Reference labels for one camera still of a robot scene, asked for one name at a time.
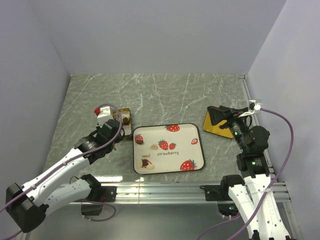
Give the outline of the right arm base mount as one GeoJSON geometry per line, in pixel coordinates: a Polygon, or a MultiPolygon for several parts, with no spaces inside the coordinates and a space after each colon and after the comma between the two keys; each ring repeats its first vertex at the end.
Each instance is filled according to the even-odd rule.
{"type": "Polygon", "coordinates": [[[229,196],[223,195],[220,185],[201,185],[206,202],[216,202],[217,210],[222,217],[233,218],[238,215],[239,210],[229,196]]]}

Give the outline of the dark chocolate lower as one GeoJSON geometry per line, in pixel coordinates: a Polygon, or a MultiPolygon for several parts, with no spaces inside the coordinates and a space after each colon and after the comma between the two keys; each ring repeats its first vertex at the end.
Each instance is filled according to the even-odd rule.
{"type": "Polygon", "coordinates": [[[142,168],[146,168],[149,165],[149,161],[147,159],[142,159],[141,162],[142,162],[142,165],[141,165],[142,168]]]}

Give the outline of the white square chocolate left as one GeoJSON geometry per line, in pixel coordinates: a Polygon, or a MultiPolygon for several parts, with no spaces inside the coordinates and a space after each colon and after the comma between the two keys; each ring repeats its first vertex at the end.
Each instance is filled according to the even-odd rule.
{"type": "Polygon", "coordinates": [[[143,157],[143,158],[150,157],[150,153],[143,153],[143,154],[142,154],[142,157],[143,157]]]}

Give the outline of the gold tin lid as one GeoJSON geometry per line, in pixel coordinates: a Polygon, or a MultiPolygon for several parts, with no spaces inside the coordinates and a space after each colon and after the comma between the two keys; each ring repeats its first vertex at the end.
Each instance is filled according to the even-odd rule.
{"type": "Polygon", "coordinates": [[[220,126],[222,126],[226,122],[227,122],[226,120],[222,120],[217,125],[212,125],[210,114],[207,111],[205,118],[204,118],[204,123],[203,123],[202,129],[207,133],[211,133],[211,134],[214,134],[214,135],[217,135],[220,137],[224,137],[224,138],[228,138],[228,139],[233,139],[234,137],[233,137],[229,128],[224,128],[224,129],[220,128],[220,126]]]}

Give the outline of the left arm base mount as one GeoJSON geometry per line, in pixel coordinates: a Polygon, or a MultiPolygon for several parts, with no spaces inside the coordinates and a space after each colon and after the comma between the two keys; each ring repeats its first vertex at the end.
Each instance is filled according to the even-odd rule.
{"type": "Polygon", "coordinates": [[[94,187],[89,195],[81,199],[81,214],[89,220],[91,216],[100,216],[103,213],[104,207],[112,209],[108,220],[113,218],[117,210],[111,204],[116,200],[117,188],[115,186],[98,186],[94,187]]]}

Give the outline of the white round chocolate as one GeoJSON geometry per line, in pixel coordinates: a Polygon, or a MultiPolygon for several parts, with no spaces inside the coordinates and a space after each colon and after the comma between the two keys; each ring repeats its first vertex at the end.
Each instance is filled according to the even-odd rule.
{"type": "Polygon", "coordinates": [[[138,162],[137,162],[137,166],[139,168],[144,168],[144,161],[142,159],[140,159],[138,162]]]}

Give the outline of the green gold chocolate tin box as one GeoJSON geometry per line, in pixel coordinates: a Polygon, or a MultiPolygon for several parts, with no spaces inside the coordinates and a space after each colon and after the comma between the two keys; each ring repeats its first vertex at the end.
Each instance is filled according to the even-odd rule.
{"type": "Polygon", "coordinates": [[[116,120],[121,120],[122,122],[122,136],[124,141],[132,140],[133,134],[132,134],[132,116],[131,116],[131,110],[129,108],[120,108],[119,112],[121,114],[121,117],[119,117],[119,114],[116,110],[112,111],[113,118],[116,120]]]}

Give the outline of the white heart chocolate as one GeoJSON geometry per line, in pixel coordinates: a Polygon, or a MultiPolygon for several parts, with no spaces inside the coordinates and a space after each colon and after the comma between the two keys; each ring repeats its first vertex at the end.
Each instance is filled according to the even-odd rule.
{"type": "Polygon", "coordinates": [[[158,145],[157,145],[157,144],[152,144],[152,145],[150,146],[150,149],[151,149],[151,150],[157,150],[157,149],[158,149],[158,145]]]}

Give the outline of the white oval chocolate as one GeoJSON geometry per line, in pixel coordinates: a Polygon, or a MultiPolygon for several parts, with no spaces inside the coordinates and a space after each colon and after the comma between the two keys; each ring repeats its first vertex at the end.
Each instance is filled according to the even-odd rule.
{"type": "Polygon", "coordinates": [[[155,168],[155,166],[153,164],[148,164],[146,166],[146,169],[148,169],[148,170],[153,170],[154,168],[155,168]]]}

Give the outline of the white strawberry tray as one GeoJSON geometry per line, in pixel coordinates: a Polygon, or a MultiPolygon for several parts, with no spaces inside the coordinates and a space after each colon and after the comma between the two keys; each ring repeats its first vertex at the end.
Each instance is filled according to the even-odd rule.
{"type": "Polygon", "coordinates": [[[133,169],[137,174],[199,171],[205,166],[200,131],[193,123],[140,126],[133,131],[133,169]],[[157,144],[157,150],[150,149],[157,144]],[[147,159],[154,169],[138,167],[147,159]]]}

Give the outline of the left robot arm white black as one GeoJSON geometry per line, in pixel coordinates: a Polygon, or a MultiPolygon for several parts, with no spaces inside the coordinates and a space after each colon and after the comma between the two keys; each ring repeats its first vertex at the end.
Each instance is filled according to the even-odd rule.
{"type": "Polygon", "coordinates": [[[55,210],[77,200],[103,200],[101,183],[91,174],[63,186],[78,171],[109,154],[123,139],[122,123],[109,119],[81,138],[65,157],[23,185],[11,184],[5,192],[5,210],[23,233],[37,228],[55,210]]]}

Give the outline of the aluminium rail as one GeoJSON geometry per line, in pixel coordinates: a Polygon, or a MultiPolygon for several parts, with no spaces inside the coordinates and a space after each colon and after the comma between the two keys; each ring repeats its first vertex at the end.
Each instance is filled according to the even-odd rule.
{"type": "Polygon", "coordinates": [[[211,195],[205,186],[219,186],[212,182],[103,182],[105,189],[115,187],[114,204],[231,204],[231,200],[214,199],[207,201],[211,195]]]}

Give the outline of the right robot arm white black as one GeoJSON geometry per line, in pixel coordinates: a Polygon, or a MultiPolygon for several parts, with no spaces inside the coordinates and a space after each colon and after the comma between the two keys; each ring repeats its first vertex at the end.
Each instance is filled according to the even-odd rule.
{"type": "Polygon", "coordinates": [[[232,240],[243,231],[247,231],[251,240],[291,239],[277,207],[272,191],[275,180],[264,154],[269,147],[270,132],[260,125],[247,125],[247,118],[261,108],[261,104],[255,102],[242,109],[207,107],[211,125],[230,130],[241,151],[236,157],[241,174],[224,176],[220,182],[221,196],[234,202],[244,222],[230,237],[232,240]]]}

